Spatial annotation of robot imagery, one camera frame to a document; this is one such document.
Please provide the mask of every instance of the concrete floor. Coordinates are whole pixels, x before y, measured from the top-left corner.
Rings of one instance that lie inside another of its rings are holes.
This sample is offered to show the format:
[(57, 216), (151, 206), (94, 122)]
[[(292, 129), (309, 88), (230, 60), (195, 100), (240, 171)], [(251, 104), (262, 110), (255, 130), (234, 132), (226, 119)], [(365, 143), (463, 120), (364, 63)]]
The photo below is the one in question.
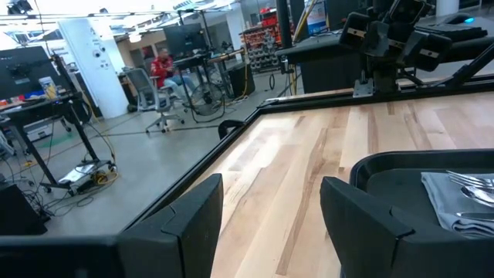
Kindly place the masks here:
[[(99, 132), (108, 134), (117, 156), (120, 176), (111, 186), (102, 187), (90, 197), (79, 195), (57, 202), (49, 210), (59, 216), (46, 223), (48, 232), (44, 236), (119, 232), (219, 142), (217, 126), (223, 120), (244, 120), (265, 99), (280, 95), (286, 88), (286, 76), (278, 72), (275, 77), (275, 89), (270, 90), (269, 73), (255, 75), (255, 92), (247, 100), (227, 107), (225, 116), (211, 123), (196, 124), (190, 113), (183, 115), (181, 112), (185, 124), (170, 123), (170, 132), (162, 134), (156, 128), (149, 135), (144, 133), (144, 128), (157, 118), (154, 112), (127, 114), (94, 123)], [(301, 82), (298, 85), (298, 91), (302, 93)], [(78, 134), (65, 132), (60, 123), (55, 124), (53, 134), (51, 150), (49, 137), (35, 145), (42, 157), (50, 157), (49, 169), (55, 178), (61, 178), (80, 163), (86, 149)], [(110, 159), (109, 148), (96, 131), (86, 127), (86, 134), (100, 159)], [(22, 154), (9, 158), (7, 162), (16, 178), (22, 175), (39, 182), (43, 176), (38, 165), (24, 166), (26, 157)], [(10, 178), (8, 165), (1, 162), (0, 171)], [(22, 190), (36, 189), (28, 185), (19, 187)], [(44, 204), (67, 197), (63, 189), (53, 189), (52, 193), (40, 189), (39, 193)]]

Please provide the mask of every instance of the fan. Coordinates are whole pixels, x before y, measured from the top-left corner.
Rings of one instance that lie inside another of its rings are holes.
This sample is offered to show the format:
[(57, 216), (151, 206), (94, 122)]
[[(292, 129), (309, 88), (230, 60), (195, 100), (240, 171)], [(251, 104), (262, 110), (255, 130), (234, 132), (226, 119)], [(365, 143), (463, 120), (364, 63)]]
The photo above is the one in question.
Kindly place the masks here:
[(225, 103), (220, 87), (212, 83), (202, 83), (191, 95), (194, 111), (201, 116), (209, 116), (218, 111)]

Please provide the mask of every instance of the black tray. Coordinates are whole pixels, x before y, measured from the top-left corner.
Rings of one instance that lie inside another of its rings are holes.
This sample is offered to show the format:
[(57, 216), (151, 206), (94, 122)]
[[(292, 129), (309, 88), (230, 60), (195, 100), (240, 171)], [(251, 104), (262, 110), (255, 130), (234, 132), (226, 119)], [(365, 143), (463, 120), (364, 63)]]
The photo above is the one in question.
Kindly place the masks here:
[(423, 171), (493, 173), (494, 149), (394, 151), (357, 162), (350, 184), (410, 213), (439, 225), (421, 182)]

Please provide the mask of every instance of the silverware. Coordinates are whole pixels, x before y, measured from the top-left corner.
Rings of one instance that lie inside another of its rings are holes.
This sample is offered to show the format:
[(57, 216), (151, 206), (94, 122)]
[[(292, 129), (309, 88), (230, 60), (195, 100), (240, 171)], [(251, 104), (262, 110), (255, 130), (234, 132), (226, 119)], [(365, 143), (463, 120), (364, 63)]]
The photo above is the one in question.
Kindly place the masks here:
[(494, 188), (463, 186), (460, 191), (473, 201), (494, 208)]
[(469, 175), (458, 174), (452, 171), (446, 171), (449, 179), (458, 185), (474, 186), (480, 188), (494, 188), (494, 183), (490, 178), (475, 178)]
[(455, 214), (466, 219), (494, 222), (494, 212), (456, 212)]

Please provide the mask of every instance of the folded napkin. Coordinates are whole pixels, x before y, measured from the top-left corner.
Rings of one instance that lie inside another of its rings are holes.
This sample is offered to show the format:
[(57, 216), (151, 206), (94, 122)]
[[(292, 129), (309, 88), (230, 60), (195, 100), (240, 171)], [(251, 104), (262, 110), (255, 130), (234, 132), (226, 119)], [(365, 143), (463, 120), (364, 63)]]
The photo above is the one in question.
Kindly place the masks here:
[[(494, 178), (494, 174), (470, 176)], [(466, 219), (455, 214), (457, 212), (494, 213), (494, 208), (465, 197), (460, 191), (462, 186), (450, 181), (448, 174), (423, 172), (422, 183), (427, 190), (441, 227), (459, 232), (469, 238), (494, 236), (494, 222)]]

